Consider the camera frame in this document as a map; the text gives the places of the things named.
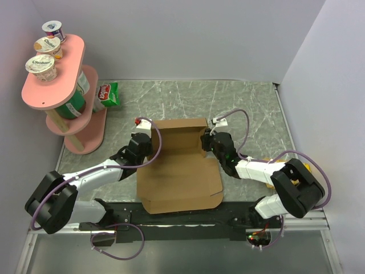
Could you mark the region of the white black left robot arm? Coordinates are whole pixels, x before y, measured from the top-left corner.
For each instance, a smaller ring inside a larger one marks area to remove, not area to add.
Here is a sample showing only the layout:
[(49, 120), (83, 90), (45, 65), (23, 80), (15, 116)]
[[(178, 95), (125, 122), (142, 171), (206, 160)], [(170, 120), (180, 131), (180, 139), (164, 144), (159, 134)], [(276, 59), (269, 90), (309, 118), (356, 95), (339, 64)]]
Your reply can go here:
[(109, 228), (115, 222), (112, 206), (102, 199), (80, 201), (79, 195), (130, 177), (146, 166), (144, 160), (152, 152), (151, 136), (134, 133), (128, 145), (96, 166), (63, 175), (56, 171), (47, 173), (25, 204), (32, 217), (31, 228), (43, 229), (47, 234), (73, 223)]

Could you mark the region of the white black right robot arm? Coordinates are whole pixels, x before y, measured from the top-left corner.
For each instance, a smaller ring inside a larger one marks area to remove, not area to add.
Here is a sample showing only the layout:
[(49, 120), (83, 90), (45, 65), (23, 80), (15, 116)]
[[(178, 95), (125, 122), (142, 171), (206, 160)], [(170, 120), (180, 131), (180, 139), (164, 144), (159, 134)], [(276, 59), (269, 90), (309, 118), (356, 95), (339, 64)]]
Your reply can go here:
[(324, 198), (325, 189), (299, 159), (286, 162), (243, 157), (227, 132), (200, 137), (202, 149), (212, 152), (224, 172), (236, 179), (251, 179), (273, 186), (276, 194), (260, 198), (249, 214), (250, 223), (263, 227), (271, 217), (290, 214), (303, 218)]

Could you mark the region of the brown cardboard paper box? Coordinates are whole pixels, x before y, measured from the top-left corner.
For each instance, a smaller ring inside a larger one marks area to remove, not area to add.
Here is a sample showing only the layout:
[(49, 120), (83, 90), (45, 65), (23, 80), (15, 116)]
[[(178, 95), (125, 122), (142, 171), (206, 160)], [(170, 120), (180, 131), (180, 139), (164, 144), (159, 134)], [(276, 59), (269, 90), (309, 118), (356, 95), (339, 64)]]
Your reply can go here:
[(136, 175), (137, 197), (148, 213), (212, 209), (222, 203), (219, 162), (201, 147), (207, 127), (205, 118), (155, 121), (153, 162)]

